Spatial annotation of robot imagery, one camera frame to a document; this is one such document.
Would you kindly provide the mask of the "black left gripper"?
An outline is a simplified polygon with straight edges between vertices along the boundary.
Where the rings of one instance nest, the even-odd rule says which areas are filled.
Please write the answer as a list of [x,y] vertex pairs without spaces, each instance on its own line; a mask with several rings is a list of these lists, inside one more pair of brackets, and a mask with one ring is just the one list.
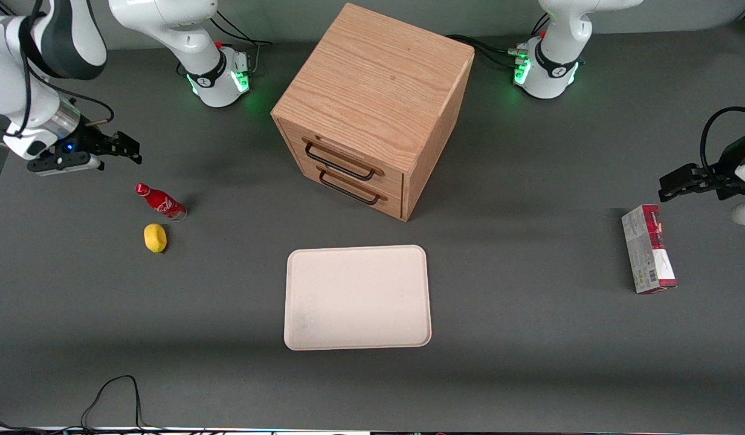
[[745,196],[745,179],[737,175],[737,168],[745,161],[745,135],[726,146],[718,161],[709,164],[706,156],[708,132],[703,132],[699,143],[701,168],[695,163],[684,164],[660,177],[659,200],[672,201],[690,193],[717,192],[718,200]]

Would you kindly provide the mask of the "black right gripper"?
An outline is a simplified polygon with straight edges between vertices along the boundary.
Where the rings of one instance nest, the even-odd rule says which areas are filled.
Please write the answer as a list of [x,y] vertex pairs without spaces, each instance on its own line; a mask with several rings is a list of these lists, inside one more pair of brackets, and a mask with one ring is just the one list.
[[69,145],[69,154],[74,160],[84,160],[90,156],[116,156],[142,164],[140,144],[121,131],[107,136],[97,126],[78,126],[69,135]]

